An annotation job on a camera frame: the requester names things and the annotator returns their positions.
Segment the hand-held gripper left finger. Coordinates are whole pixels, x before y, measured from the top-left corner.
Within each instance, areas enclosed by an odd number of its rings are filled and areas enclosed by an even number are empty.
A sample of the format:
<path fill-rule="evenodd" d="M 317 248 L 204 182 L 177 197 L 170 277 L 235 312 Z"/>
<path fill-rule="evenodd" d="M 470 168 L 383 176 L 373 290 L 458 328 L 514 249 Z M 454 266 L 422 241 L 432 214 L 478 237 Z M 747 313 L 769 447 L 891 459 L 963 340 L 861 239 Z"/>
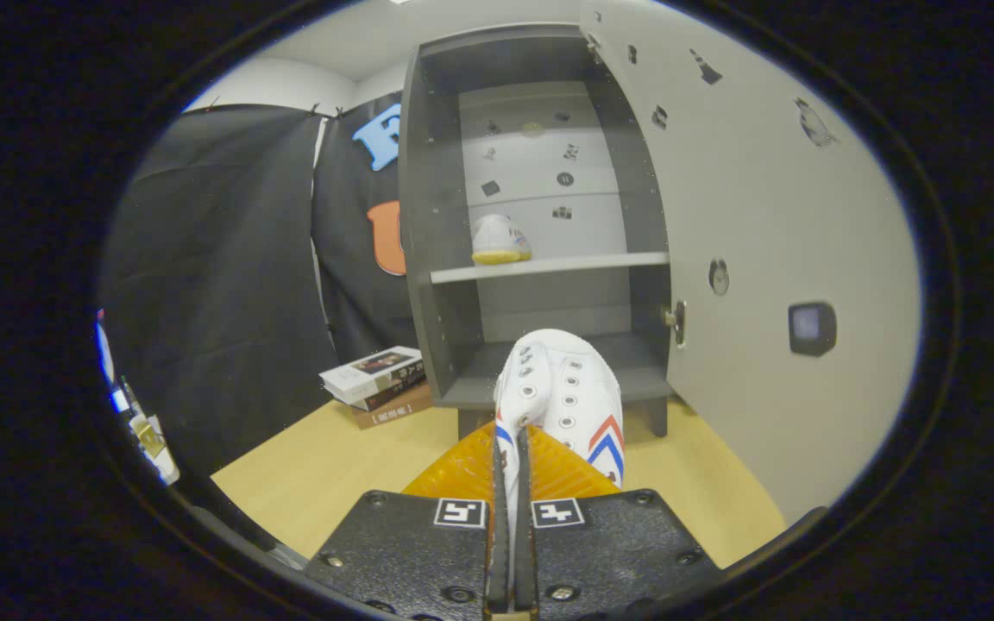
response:
<path fill-rule="evenodd" d="M 354 608 L 406 620 L 485 620 L 508 605 L 507 515 L 494 426 L 439 457 L 409 492 L 364 492 L 304 568 Z"/>

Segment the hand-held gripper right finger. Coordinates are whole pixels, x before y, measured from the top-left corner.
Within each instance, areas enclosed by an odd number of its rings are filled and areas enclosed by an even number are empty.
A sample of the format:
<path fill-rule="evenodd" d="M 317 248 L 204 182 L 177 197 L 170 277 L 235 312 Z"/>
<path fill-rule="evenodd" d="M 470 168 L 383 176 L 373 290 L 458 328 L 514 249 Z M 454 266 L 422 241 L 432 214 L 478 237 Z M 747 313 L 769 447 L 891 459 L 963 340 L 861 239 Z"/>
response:
<path fill-rule="evenodd" d="M 536 620 L 645 620 L 722 571 L 659 492 L 621 492 L 535 428 L 519 434 L 514 604 Z"/>

